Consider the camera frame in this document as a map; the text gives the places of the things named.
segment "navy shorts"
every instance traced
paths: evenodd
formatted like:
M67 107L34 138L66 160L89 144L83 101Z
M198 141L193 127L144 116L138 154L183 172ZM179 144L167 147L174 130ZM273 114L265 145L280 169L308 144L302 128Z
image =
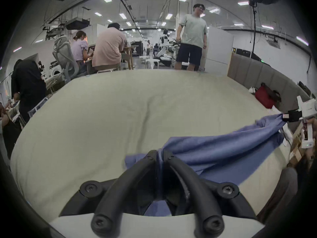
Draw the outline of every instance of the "navy shorts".
M203 49L198 46L181 43L176 61L188 62L189 58L189 63L192 63L194 65L200 65L202 51Z

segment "ceiling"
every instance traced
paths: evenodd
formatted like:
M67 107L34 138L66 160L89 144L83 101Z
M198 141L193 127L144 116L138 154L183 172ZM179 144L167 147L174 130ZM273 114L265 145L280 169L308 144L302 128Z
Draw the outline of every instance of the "ceiling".
M18 23L12 41L9 44L8 52L2 61L2 65L5 65L5 62L10 58L13 49L19 46L31 45L36 40L43 39L43 37L45 38L46 31L42 30L43 25L62 11L81 1L83 0L33 0L29 7L26 8L25 13ZM228 27L234 23L243 23L245 26L250 26L250 8L247 5L238 5L240 1L246 0L187 0L187 2L171 0L164 10L164 16L161 17L161 19L159 16L166 0L127 0L125 2L132 7L131 14L136 20L148 20L147 23L139 24L140 27L160 26L164 20L166 22L165 28L174 29L176 28L175 16L177 9L180 10L180 16L191 13L191 8L195 2L204 4L208 9L220 9L218 14L210 13L208 10L205 11L206 16L204 16L203 19L207 22L207 25ZM296 36L301 36L305 38L294 14L283 0L271 5L258 4L256 10L257 26L260 26L261 22L261 24L273 26L275 30L281 31L290 37L295 38ZM97 16L95 12L100 13L102 16ZM123 20L119 16L119 13L124 13L127 19ZM173 14L173 16L170 20L165 20L168 13ZM65 22L77 16L90 19L91 24L109 24L108 19L113 22L118 22L122 28L129 28L126 21L130 21L133 24L132 19L120 0L112 0L112 2L108 3L103 0L89 0L67 11L57 20ZM146 36L150 36L153 34L153 31L148 30L142 33ZM132 31L129 31L129 34L138 35L137 32Z

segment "red bag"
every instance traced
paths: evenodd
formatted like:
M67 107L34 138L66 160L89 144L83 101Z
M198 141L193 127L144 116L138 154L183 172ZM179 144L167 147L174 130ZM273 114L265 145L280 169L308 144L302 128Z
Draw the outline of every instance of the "red bag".
M264 83L261 84L255 95L256 99L267 109L271 109L273 105L276 106L276 103L281 101L280 94L277 91L272 91Z

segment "mattress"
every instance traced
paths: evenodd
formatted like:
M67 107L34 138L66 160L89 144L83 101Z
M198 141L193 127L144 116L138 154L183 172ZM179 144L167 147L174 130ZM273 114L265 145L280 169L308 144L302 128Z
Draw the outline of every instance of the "mattress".
M129 70L72 80L30 119L11 157L19 190L47 222L88 180L124 171L124 158L174 136L230 133L268 115L228 77L175 70ZM239 185L256 214L286 166L281 145Z

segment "upholstered headboard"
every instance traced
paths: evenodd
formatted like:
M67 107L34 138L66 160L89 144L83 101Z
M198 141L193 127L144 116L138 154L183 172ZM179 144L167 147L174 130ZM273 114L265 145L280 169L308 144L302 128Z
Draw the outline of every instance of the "upholstered headboard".
M302 88L282 73L267 64L236 53L232 53L227 75L247 89L259 88L264 82L272 90L278 91L282 102L277 108L283 113L298 108L297 96L301 96L303 101L310 99ZM290 123L289 127L294 132L297 125Z

